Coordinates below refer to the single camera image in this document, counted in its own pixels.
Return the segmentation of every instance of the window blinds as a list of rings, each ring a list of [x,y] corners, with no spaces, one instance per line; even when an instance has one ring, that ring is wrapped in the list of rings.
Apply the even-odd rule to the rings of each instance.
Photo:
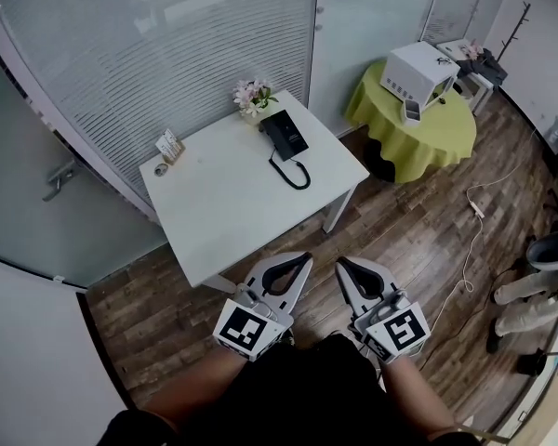
[[[307,93],[314,0],[0,0],[54,105],[148,201],[139,166],[235,111],[240,79]]]
[[[479,0],[434,0],[423,40],[436,45],[465,36]]]

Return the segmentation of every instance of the wooden floor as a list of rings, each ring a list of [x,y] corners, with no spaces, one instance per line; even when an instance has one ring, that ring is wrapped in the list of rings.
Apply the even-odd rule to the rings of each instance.
[[[240,282],[258,259],[277,252],[312,252],[314,267],[296,305],[299,346],[344,329],[351,316],[335,279],[338,256],[362,256],[385,265],[432,324],[445,298],[460,279],[462,264],[479,222],[468,208],[465,190],[496,180],[525,162],[503,182],[478,189],[472,198],[485,213],[483,236],[467,265],[472,293],[457,288],[417,363],[459,421],[474,416],[473,426],[488,429],[512,405],[525,378],[512,372],[517,355],[543,346],[551,326],[510,335],[497,355],[485,353],[490,320],[500,313],[486,303],[491,282],[525,252],[525,238],[547,233],[553,213],[544,211],[554,180],[542,161],[537,137],[502,97],[493,97],[478,118],[473,156],[456,166],[430,170],[404,185],[371,177],[353,195],[336,228],[327,235],[318,213],[269,243],[226,276]],[[343,143],[360,156],[361,129]],[[500,282],[516,275],[507,273]],[[213,345],[211,332],[225,295],[192,289],[165,245],[88,292],[99,332],[130,395],[138,405],[168,378],[197,361]]]

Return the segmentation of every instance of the white cable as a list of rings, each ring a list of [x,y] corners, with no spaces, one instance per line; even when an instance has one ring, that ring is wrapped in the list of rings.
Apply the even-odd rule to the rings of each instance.
[[[531,138],[533,137],[533,135],[536,133],[536,128],[534,127],[533,130],[531,131],[531,136],[529,136],[529,140],[527,142],[529,142],[531,140]],[[434,321],[434,324],[432,325],[432,330],[434,330],[434,328],[436,327],[436,323],[438,322],[438,320],[440,319],[440,316],[443,314],[443,311],[445,310],[446,307],[446,303],[448,302],[448,300],[451,298],[451,296],[455,293],[455,291],[457,290],[457,286],[463,282],[463,285],[465,286],[465,290],[468,293],[472,293],[473,292],[473,284],[471,281],[467,281],[467,277],[465,276],[465,269],[467,268],[467,263],[469,262],[469,258],[472,255],[472,248],[473,248],[473,244],[475,243],[475,240],[477,240],[477,237],[482,233],[482,231],[484,230],[484,222],[482,221],[482,218],[484,217],[484,214],[481,212],[481,210],[477,207],[477,204],[475,204],[473,202],[473,200],[469,197],[469,192],[470,190],[473,189],[478,189],[480,187],[485,188],[485,187],[490,187],[492,185],[496,185],[497,183],[500,183],[501,181],[506,180],[508,177],[510,177],[512,174],[514,174],[514,172],[523,164],[523,162],[527,159],[527,157],[525,157],[521,162],[519,162],[519,164],[517,164],[507,175],[505,175],[503,178],[499,178],[496,181],[493,182],[489,182],[489,183],[480,183],[478,185],[473,185],[472,187],[469,187],[468,189],[465,190],[465,196],[467,197],[467,201],[469,202],[469,205],[472,207],[473,211],[475,212],[475,217],[480,221],[480,230],[477,232],[477,234],[475,236],[473,236],[472,242],[469,245],[469,253],[467,253],[467,256],[465,257],[465,262],[463,263],[463,278],[459,279],[457,281],[457,283],[455,284],[455,287],[453,287],[453,290],[450,292],[450,294],[446,297],[445,302],[443,303],[443,306],[440,308],[440,312],[438,313],[438,316],[436,317],[436,320]]]
[[[475,240],[477,240],[477,237],[481,234],[482,230],[484,229],[484,223],[482,222],[482,219],[477,216],[477,214],[475,215],[475,217],[479,220],[480,222],[480,230],[477,232],[477,234],[475,236],[473,236],[472,242],[469,245],[469,253],[467,253],[467,256],[465,257],[465,263],[463,263],[463,279],[459,279],[457,281],[457,283],[455,284],[455,287],[453,287],[453,290],[450,292],[450,294],[446,297],[445,302],[443,304],[443,306],[440,308],[440,312],[438,312],[438,316],[436,317],[436,320],[434,321],[434,324],[432,325],[432,330],[434,330],[434,328],[436,327],[436,323],[438,322],[438,320],[440,319],[440,316],[443,315],[443,311],[445,310],[446,307],[446,303],[448,302],[448,299],[451,298],[451,296],[455,293],[455,291],[457,290],[457,286],[463,282],[464,286],[465,286],[465,290],[468,293],[472,293],[473,292],[473,284],[471,281],[467,281],[467,277],[465,276],[465,269],[467,268],[467,263],[469,262],[469,258],[472,255],[472,249],[473,249],[473,244],[475,243]]]

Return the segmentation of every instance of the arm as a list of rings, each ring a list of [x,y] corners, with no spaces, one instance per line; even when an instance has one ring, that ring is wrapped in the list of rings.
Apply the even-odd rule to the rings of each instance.
[[[246,359],[227,348],[214,348],[166,383],[144,410],[160,416],[177,430],[195,410],[216,401],[246,363]]]
[[[428,440],[456,431],[455,418],[406,356],[382,365],[384,385],[399,411]]]

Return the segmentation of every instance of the flower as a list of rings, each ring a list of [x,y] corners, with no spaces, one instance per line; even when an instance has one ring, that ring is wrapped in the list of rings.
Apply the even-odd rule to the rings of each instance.
[[[233,94],[233,96],[234,96],[233,102],[239,104],[241,108],[246,107],[248,103],[252,100],[252,98],[250,97],[250,92],[243,87],[236,87],[236,91]]]
[[[256,117],[259,112],[262,112],[263,108],[260,107],[259,104],[255,104],[254,102],[250,102],[246,107],[246,114],[250,114],[252,117]]]
[[[264,112],[270,100],[277,101],[271,97],[271,85],[266,80],[258,78],[253,81],[238,81],[232,94],[233,102],[240,107],[240,111],[253,117],[259,112]]]

